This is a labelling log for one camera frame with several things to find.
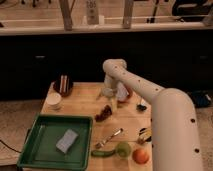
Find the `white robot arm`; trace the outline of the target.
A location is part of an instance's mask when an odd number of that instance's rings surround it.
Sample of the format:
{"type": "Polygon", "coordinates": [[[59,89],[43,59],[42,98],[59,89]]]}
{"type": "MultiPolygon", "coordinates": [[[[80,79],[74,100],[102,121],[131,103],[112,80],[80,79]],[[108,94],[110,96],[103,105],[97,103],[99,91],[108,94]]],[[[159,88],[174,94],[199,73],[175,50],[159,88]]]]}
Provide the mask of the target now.
{"type": "Polygon", "coordinates": [[[127,70],[123,59],[107,59],[104,96],[116,93],[119,82],[151,105],[153,171],[203,171],[197,117],[191,98],[176,88],[164,88],[127,70]]]}

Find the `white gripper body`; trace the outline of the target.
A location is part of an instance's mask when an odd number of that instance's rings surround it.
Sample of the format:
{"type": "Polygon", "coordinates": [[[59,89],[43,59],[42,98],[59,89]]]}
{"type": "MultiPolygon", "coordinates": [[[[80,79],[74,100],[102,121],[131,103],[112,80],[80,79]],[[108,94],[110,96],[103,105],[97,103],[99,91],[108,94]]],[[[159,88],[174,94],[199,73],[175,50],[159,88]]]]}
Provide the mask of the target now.
{"type": "Polygon", "coordinates": [[[108,98],[113,97],[117,92],[117,81],[109,75],[105,75],[104,86],[101,93],[108,98]]]}

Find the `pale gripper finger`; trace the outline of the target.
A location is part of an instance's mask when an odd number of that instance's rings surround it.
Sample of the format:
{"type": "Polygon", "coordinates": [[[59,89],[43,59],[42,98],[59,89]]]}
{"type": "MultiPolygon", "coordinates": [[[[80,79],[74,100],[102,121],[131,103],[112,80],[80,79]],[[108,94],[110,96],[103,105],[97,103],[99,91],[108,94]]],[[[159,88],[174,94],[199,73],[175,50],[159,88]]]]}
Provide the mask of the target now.
{"type": "Polygon", "coordinates": [[[99,100],[101,97],[103,97],[103,94],[100,92],[96,98],[96,100],[99,100]]]}
{"type": "Polygon", "coordinates": [[[118,101],[115,96],[111,98],[111,106],[112,106],[112,110],[117,110],[118,108],[118,101]]]}

